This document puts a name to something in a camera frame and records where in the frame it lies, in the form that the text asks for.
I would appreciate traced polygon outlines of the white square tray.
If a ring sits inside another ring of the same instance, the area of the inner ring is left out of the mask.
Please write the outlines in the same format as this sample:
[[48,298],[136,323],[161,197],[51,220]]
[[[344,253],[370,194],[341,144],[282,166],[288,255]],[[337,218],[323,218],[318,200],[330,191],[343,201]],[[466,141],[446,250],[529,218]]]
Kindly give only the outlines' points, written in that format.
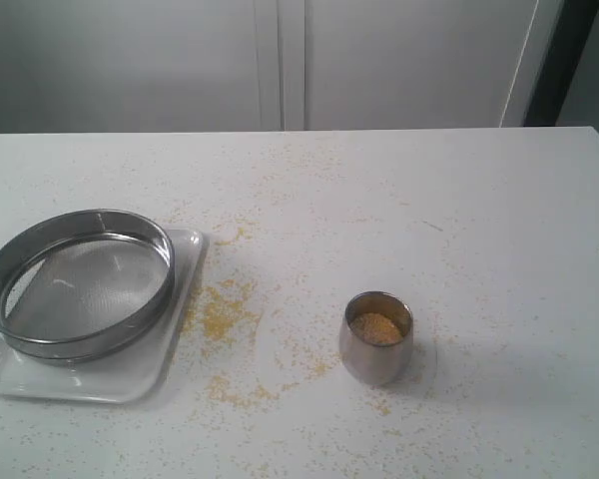
[[155,389],[168,369],[199,259],[208,242],[196,230],[170,229],[176,253],[176,286],[163,316],[128,347],[100,359],[63,365],[38,361],[0,337],[0,396],[122,404]]

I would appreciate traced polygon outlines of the white cabinet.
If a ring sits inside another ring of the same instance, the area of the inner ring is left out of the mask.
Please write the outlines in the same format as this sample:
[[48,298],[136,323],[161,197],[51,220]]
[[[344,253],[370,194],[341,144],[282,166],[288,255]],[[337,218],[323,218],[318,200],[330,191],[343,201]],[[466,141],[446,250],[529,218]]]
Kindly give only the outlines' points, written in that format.
[[0,133],[507,127],[558,1],[0,1]]

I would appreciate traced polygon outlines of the stainless steel cup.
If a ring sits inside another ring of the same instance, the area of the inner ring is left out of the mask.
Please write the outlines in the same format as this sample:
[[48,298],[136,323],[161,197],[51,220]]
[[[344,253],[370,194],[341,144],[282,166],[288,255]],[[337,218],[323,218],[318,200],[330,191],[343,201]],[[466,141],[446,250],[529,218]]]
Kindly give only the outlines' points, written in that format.
[[398,297],[365,291],[347,304],[338,337],[342,364],[358,381],[379,386],[396,380],[413,351],[411,311]]

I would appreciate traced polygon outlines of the round steel mesh sieve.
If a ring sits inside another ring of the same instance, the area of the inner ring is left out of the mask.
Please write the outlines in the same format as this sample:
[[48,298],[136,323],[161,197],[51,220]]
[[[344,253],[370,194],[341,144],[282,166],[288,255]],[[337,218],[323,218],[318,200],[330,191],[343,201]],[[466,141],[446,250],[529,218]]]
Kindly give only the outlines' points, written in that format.
[[107,209],[59,215],[0,248],[0,334],[43,362],[101,358],[157,323],[175,283],[175,248],[155,222]]

